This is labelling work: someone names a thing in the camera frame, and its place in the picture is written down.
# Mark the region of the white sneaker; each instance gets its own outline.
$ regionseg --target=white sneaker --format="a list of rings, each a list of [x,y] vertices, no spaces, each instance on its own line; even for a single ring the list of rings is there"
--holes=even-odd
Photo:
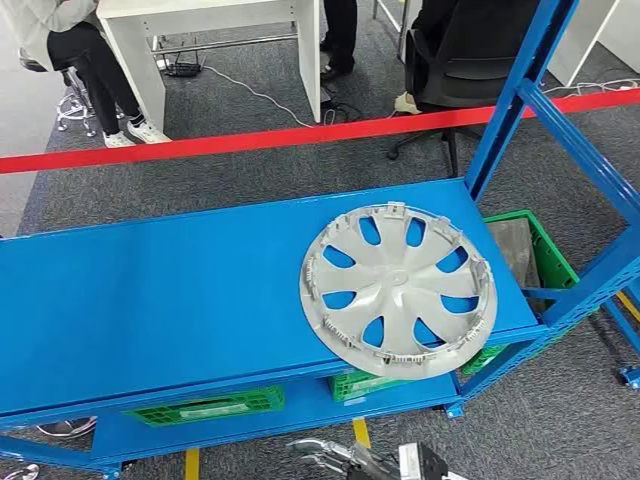
[[[165,135],[159,128],[149,120],[145,120],[137,127],[134,127],[131,125],[131,122],[128,122],[127,128],[131,135],[139,138],[144,143],[165,143],[171,141],[171,138]]]
[[[399,113],[411,113],[411,115],[418,115],[422,113],[416,106],[414,96],[407,92],[396,98],[394,106],[395,111]]]
[[[131,147],[135,145],[134,142],[127,138],[125,132],[121,131],[114,133],[113,135],[107,135],[104,132],[102,134],[104,137],[104,144],[106,145],[106,148]]]

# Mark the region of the chair base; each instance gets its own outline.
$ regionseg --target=chair base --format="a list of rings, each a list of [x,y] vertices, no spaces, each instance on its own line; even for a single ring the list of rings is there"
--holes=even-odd
[[[71,88],[71,93],[63,97],[57,106],[57,130],[66,131],[64,120],[82,121],[89,138],[95,137],[96,131],[89,124],[89,119],[95,116],[87,90],[71,69],[62,71],[64,83]]]
[[[400,140],[399,142],[396,142],[395,144],[389,148],[389,151],[386,152],[386,157],[392,161],[397,160],[398,157],[400,155],[400,148],[404,145],[408,145],[410,143],[414,143],[418,140],[422,140],[423,138],[428,138],[437,134],[441,134],[442,140],[443,142],[447,142],[447,145],[449,148],[449,162],[451,167],[451,174],[449,175],[449,178],[456,178],[460,175],[458,169],[458,154],[457,146],[456,144],[456,134],[460,134],[472,140],[480,140],[480,138],[482,137],[482,135],[475,133],[473,130],[471,130],[470,128],[465,127],[429,130],[428,132],[420,132],[414,135],[411,135],[407,138]]]

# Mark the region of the black office chair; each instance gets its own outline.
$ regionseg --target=black office chair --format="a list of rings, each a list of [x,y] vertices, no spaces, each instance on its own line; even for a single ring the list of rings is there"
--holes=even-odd
[[[442,25],[442,38],[407,32],[405,87],[422,112],[495,104],[539,0],[459,0]],[[403,145],[442,134],[449,147],[451,177],[458,176],[456,135],[479,139],[469,128],[411,135],[387,152],[395,160]]]

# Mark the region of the shelf surface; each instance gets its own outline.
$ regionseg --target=shelf surface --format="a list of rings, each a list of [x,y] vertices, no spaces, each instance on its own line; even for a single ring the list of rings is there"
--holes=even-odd
[[[212,446],[349,421],[359,416],[397,413],[454,401],[451,374],[400,385],[347,402],[334,402],[326,379],[285,385],[285,409],[198,423],[149,427],[134,417],[110,413],[98,418],[91,456],[112,463],[141,456]]]
[[[303,313],[301,262],[334,218],[389,201],[448,217],[491,264],[498,312],[490,343],[541,328],[461,179],[5,239],[0,385],[11,388],[0,395],[0,423],[305,365],[334,371],[343,362]]]

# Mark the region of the white desk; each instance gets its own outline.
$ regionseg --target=white desk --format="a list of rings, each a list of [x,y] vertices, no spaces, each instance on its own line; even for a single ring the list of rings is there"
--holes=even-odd
[[[148,37],[296,22],[300,74],[313,118],[320,122],[318,1],[100,0],[97,15],[143,111],[160,128],[165,123],[165,84]]]

